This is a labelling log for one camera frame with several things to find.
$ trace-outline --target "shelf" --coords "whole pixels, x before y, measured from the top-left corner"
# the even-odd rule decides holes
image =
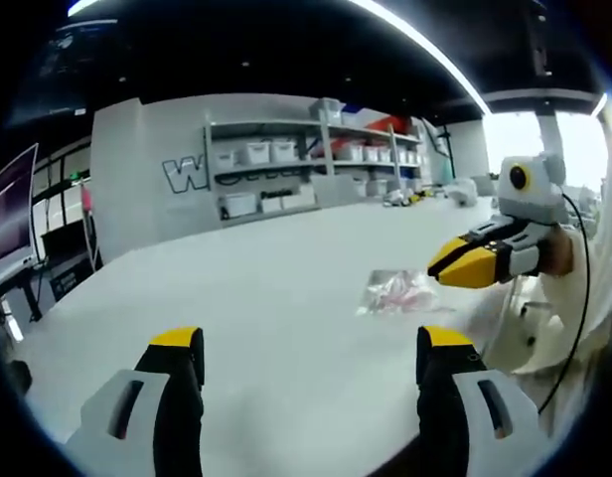
[[[298,119],[258,119],[221,122],[211,126],[214,140],[259,136],[298,136],[301,134],[319,136],[321,135],[320,129],[320,124],[317,121]]]
[[[252,222],[266,221],[268,219],[275,219],[278,217],[285,216],[293,216],[295,214],[303,214],[305,212],[314,212],[318,211],[319,206],[313,204],[310,206],[301,206],[301,207],[293,207],[291,209],[282,209],[281,211],[262,213],[258,212],[257,214],[250,214],[248,216],[236,217],[234,219],[226,219],[223,221],[224,227],[235,227],[242,226],[244,224],[250,224]]]
[[[335,167],[394,167],[393,162],[355,162],[355,161],[333,161]],[[421,167],[418,164],[399,164],[401,169]]]
[[[325,165],[326,161],[323,159],[318,159],[314,161],[267,162],[264,164],[251,164],[249,166],[237,166],[233,169],[220,170],[214,174],[214,177],[244,174],[247,172],[274,171],[277,169],[295,169],[300,167],[316,167]]]
[[[378,139],[389,141],[389,133],[364,129],[362,127],[329,124],[328,129],[333,137],[349,137],[355,139]],[[239,137],[259,136],[320,136],[321,124],[314,120],[300,119],[257,119],[249,121],[221,122],[212,124],[212,138],[236,139]],[[395,134],[398,144],[416,145],[420,140],[415,136]]]

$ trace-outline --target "window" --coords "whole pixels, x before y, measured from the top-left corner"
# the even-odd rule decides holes
[[[608,161],[602,125],[588,114],[557,112],[555,118],[562,138],[566,185],[599,192]]]
[[[540,126],[533,111],[503,112],[483,118],[489,171],[501,172],[503,159],[536,156],[543,151]]]

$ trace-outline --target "pink object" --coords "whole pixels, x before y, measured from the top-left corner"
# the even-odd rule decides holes
[[[91,212],[91,194],[85,186],[80,187],[80,202],[84,211]]]

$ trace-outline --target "desk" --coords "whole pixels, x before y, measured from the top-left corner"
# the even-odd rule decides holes
[[[424,269],[489,218],[429,199],[360,204],[160,243],[106,266],[21,344],[28,400],[65,441],[79,409],[166,329],[205,330],[206,475],[361,476],[418,433],[416,329],[454,312],[356,316],[371,270]],[[462,309],[480,291],[436,286]]]

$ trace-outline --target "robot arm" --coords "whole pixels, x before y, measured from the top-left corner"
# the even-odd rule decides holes
[[[446,244],[427,274],[464,288],[537,275],[546,237],[567,217],[556,187],[563,180],[564,164],[555,156],[505,159],[498,191],[501,214]]]

